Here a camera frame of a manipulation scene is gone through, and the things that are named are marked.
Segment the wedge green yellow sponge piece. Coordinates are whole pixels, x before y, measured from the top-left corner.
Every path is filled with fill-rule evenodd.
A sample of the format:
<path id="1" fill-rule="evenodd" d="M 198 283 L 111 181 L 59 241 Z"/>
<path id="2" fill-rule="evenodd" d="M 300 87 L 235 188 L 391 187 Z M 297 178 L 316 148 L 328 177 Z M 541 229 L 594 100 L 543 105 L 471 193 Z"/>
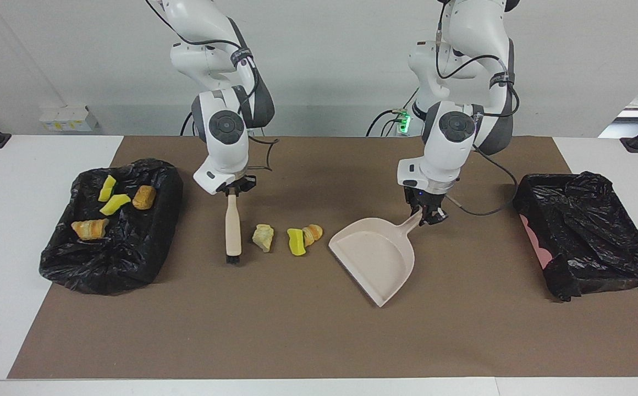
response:
<path id="1" fill-rule="evenodd" d="M 127 205 L 132 200 L 128 195 L 113 195 L 106 202 L 106 204 L 100 209 L 100 213 L 105 216 L 112 216 L 116 213 L 122 206 Z"/>

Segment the beige plastic dustpan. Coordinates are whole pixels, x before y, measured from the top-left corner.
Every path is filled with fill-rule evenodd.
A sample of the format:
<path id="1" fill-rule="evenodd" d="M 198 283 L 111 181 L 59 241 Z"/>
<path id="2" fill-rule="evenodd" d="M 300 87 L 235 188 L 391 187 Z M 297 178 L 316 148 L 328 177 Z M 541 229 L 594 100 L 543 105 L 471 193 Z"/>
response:
<path id="1" fill-rule="evenodd" d="M 420 212 L 399 225 L 382 218 L 363 218 L 331 237 L 329 250 L 377 307 L 395 296 L 414 270 L 409 233 L 420 221 Z"/>

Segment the long striped croissant piece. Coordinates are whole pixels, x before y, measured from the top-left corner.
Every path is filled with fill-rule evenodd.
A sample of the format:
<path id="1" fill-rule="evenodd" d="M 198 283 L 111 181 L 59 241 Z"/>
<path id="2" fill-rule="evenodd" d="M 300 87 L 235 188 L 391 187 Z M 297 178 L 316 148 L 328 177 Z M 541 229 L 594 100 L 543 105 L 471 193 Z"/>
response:
<path id="1" fill-rule="evenodd" d="M 75 221 L 70 224 L 80 240 L 101 240 L 106 236 L 106 227 L 109 219 L 92 219 L 86 221 Z"/>

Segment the white cardboard box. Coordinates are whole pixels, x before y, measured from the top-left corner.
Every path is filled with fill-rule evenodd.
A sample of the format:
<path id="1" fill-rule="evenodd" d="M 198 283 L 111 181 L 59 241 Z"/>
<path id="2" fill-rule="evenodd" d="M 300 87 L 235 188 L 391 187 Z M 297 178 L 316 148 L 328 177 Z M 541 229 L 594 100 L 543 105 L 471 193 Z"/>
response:
<path id="1" fill-rule="evenodd" d="M 94 132 L 100 127 L 88 106 L 63 106 L 45 108 L 39 117 L 40 125 L 47 132 Z"/>

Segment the brown table mat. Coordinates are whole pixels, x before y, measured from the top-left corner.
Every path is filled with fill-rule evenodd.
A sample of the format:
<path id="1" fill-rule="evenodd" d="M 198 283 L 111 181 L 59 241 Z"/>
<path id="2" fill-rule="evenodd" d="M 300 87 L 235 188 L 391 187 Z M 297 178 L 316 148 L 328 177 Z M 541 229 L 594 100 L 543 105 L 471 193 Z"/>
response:
<path id="1" fill-rule="evenodd" d="M 398 160 L 420 139 L 284 137 L 272 172 L 239 198 L 241 266 L 224 263 L 226 201 L 191 176 L 191 137 L 125 137 L 114 167 L 168 161 L 185 183 L 155 283 L 117 296 L 53 285 L 9 378 L 343 378 L 638 376 L 638 290 L 558 302 L 520 216 L 449 218 L 410 233 L 415 267 L 383 307 L 327 243 L 355 220 L 410 213 Z M 252 241 L 274 229 L 269 253 Z M 287 229 L 322 227 L 303 256 Z"/>

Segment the black trash bag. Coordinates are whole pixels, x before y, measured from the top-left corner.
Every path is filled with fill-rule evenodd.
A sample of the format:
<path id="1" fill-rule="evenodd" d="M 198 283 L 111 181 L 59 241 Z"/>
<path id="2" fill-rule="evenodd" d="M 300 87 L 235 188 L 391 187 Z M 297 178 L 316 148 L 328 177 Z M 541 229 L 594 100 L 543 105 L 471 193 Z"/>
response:
<path id="1" fill-rule="evenodd" d="M 608 178 L 527 174 L 513 206 L 553 256 L 541 270 L 559 301 L 638 288 L 638 228 Z"/>
<path id="2" fill-rule="evenodd" d="M 109 217 L 103 238 L 80 240 L 71 224 L 105 218 L 98 196 L 108 176 L 116 180 L 117 195 L 133 197 L 144 185 L 155 188 L 153 205 L 148 210 L 137 210 L 126 203 Z M 118 295 L 150 285 L 167 259 L 183 187 L 175 166 L 155 158 L 80 173 L 70 186 L 69 201 L 41 253 L 39 274 L 69 290 L 95 295 Z"/>

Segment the notched green yellow sponge piece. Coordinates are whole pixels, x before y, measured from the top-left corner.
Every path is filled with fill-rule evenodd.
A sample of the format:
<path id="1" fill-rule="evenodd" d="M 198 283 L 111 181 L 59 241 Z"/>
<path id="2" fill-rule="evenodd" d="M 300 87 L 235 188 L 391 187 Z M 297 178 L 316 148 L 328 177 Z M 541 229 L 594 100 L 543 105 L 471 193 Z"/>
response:
<path id="1" fill-rule="evenodd" d="M 107 175 L 101 186 L 100 193 L 98 193 L 98 201 L 107 202 L 113 195 L 113 191 L 116 187 L 117 180 L 112 175 Z"/>

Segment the beige hand brush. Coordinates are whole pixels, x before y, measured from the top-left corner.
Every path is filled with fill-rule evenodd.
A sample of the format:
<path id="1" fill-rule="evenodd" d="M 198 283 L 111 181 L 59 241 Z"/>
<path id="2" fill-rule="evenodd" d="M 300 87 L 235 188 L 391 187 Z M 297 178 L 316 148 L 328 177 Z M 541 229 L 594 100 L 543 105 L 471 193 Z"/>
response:
<path id="1" fill-rule="evenodd" d="M 228 207 L 224 216 L 224 240 L 226 263 L 238 266 L 242 253 L 240 217 L 238 211 L 238 196 L 228 195 Z"/>

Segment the brown bread chunk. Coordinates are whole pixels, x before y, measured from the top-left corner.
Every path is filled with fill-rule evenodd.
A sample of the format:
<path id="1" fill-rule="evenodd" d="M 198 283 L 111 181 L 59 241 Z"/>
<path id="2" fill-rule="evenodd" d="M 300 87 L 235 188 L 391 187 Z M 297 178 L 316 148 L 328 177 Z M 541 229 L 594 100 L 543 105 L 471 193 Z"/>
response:
<path id="1" fill-rule="evenodd" d="M 132 204 L 136 210 L 150 210 L 154 204 L 157 191 L 151 185 L 142 185 L 138 188 L 132 200 Z"/>

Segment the thick yellow sponge piece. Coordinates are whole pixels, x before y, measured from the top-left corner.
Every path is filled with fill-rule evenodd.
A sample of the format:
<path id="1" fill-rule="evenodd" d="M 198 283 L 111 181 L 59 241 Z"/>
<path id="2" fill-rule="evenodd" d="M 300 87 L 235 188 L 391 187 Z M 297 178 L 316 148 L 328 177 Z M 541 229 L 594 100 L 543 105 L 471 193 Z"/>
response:
<path id="1" fill-rule="evenodd" d="M 303 256 L 306 253 L 304 231 L 298 228 L 287 229 L 289 237 L 289 250 L 294 256 Z"/>

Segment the pink bin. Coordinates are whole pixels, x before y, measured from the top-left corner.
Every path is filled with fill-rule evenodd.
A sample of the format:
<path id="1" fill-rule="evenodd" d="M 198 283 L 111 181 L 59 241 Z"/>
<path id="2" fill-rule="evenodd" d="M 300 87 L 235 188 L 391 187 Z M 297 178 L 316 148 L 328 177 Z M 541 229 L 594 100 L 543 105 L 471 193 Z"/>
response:
<path id="1" fill-rule="evenodd" d="M 550 251 L 541 246 L 540 241 L 538 240 L 538 236 L 530 227 L 529 220 L 523 214 L 520 214 L 519 216 L 528 235 L 528 238 L 530 239 L 530 243 L 533 246 L 533 250 L 535 251 L 538 262 L 540 263 L 541 268 L 545 269 L 546 266 L 548 266 L 548 264 L 553 260 L 553 256 Z"/>

